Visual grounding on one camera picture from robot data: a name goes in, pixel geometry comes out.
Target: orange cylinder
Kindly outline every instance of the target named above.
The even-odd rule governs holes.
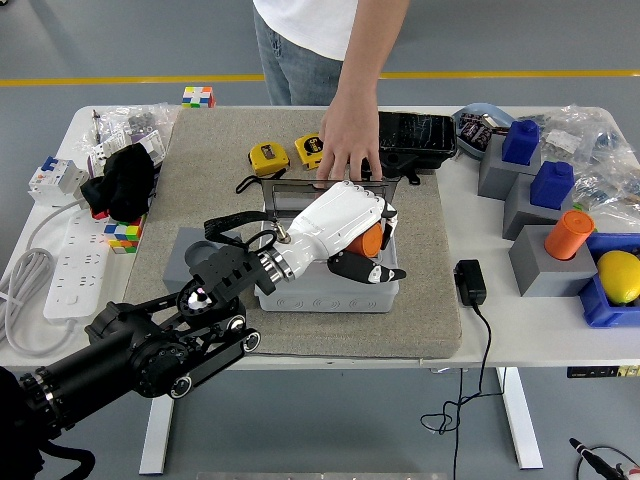
[[[579,210],[565,212],[544,241],[549,255],[558,260],[573,258],[591,235],[596,225],[589,215]]]
[[[346,251],[357,253],[364,257],[375,257],[382,247],[382,225],[380,222],[374,223],[369,230],[356,237],[349,244]]]

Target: yellow lemon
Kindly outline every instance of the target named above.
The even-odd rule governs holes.
[[[640,296],[640,260],[621,250],[611,250],[598,260],[598,274],[611,303],[629,303]]]

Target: rubik's cube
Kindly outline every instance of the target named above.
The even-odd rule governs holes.
[[[104,236],[114,253],[135,253],[142,236],[146,215],[127,223],[109,219],[104,227]]]
[[[216,98],[212,87],[187,87],[182,95],[182,106],[186,108],[211,108]]]

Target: tape measure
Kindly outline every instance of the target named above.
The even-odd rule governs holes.
[[[295,141],[295,144],[300,160],[307,167],[307,170],[318,168],[322,160],[322,140],[318,134],[312,133],[300,137]]]
[[[249,162],[259,177],[275,173],[290,165],[284,147],[276,142],[259,143],[253,147],[249,152]]]

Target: power adapter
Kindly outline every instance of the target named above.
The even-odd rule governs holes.
[[[478,260],[460,260],[453,271],[460,292],[462,304],[467,307],[482,305],[487,298],[480,262]]]

